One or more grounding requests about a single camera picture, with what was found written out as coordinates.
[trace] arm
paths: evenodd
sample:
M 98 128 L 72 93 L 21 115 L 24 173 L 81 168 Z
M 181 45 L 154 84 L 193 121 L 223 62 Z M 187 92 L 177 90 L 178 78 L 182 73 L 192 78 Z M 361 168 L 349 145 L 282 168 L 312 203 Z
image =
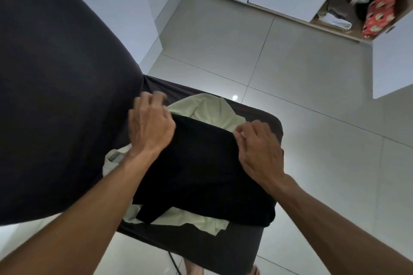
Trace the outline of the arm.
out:
M 93 274 L 146 171 L 171 142 L 175 122 L 162 93 L 142 93 L 129 111 L 132 148 L 67 211 L 0 262 L 0 274 Z
M 268 124 L 247 122 L 234 134 L 246 173 L 278 201 L 331 274 L 413 274 L 412 261 L 307 194 L 284 173 L 284 151 Z

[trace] hand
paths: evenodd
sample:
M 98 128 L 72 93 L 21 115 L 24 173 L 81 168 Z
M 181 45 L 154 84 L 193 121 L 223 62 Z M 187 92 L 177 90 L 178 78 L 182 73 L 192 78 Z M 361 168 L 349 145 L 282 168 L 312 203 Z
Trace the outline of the hand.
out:
M 267 123 L 256 120 L 238 126 L 234 131 L 239 159 L 245 172 L 268 193 L 285 182 L 284 151 Z
M 159 91 L 153 95 L 142 92 L 135 98 L 128 113 L 128 132 L 132 143 L 130 154 L 142 151 L 154 154 L 156 159 L 169 145 L 175 132 L 175 122 L 163 105 L 166 95 Z

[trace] electrical cord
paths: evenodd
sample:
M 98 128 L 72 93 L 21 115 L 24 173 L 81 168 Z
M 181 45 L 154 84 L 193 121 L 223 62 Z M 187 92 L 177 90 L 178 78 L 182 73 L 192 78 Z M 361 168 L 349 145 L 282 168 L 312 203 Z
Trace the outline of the electrical cord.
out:
M 182 273 L 180 272 L 178 266 L 177 266 L 176 263 L 175 263 L 175 260 L 173 259 L 172 254 L 171 254 L 169 251 L 168 251 L 168 253 L 169 253 L 169 256 L 171 257 L 171 260 L 172 260 L 173 265 L 174 265 L 175 268 L 176 268 L 176 271 L 178 272 L 178 275 L 182 275 Z

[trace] cabinet handle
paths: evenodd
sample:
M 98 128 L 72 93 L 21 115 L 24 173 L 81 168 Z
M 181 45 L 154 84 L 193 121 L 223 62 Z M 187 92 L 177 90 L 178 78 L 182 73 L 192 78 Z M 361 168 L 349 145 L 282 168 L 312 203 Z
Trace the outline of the cabinet handle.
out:
M 386 34 L 391 32 L 395 27 L 396 27 L 395 25 L 392 25 L 391 27 L 389 27 L 386 31 Z

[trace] wooden shelf edge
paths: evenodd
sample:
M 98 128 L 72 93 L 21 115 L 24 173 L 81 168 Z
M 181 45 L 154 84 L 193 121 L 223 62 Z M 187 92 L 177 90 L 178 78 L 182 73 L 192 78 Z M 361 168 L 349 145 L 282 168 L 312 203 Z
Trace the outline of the wooden shelf edge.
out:
M 364 38 L 361 35 L 361 30 L 360 31 L 354 30 L 353 32 L 348 33 L 348 32 L 344 32 L 340 29 L 337 29 L 337 28 L 334 28 L 334 27 L 329 27 L 327 25 L 319 23 L 318 19 L 316 19 L 316 18 L 312 19 L 311 22 L 306 22 L 306 21 L 296 19 L 295 17 L 290 17 L 288 15 L 285 15 L 285 14 L 282 14 L 282 13 L 279 13 L 279 12 L 276 12 L 276 11 L 272 11 L 272 10 L 264 8 L 264 7 L 254 5 L 253 3 L 247 2 L 247 5 L 249 5 L 251 7 L 254 7 L 254 8 L 257 8 L 257 9 L 260 9 L 260 10 L 264 10 L 266 12 L 270 12 L 270 13 L 275 14 L 275 15 L 279 15 L 280 17 L 285 17 L 287 19 L 293 20 L 295 22 L 298 22 L 298 23 L 301 23 L 301 24 L 304 24 L 304 25 L 307 25 L 307 26 L 314 27 L 316 29 L 320 29 L 320 30 L 328 32 L 328 33 L 333 33 L 333 34 L 336 34 L 336 35 L 339 35 L 339 36 L 342 36 L 342 37 L 345 37 L 345 38 L 353 39 L 353 40 L 359 41 L 361 43 L 369 43 L 369 44 L 372 43 L 372 39 Z

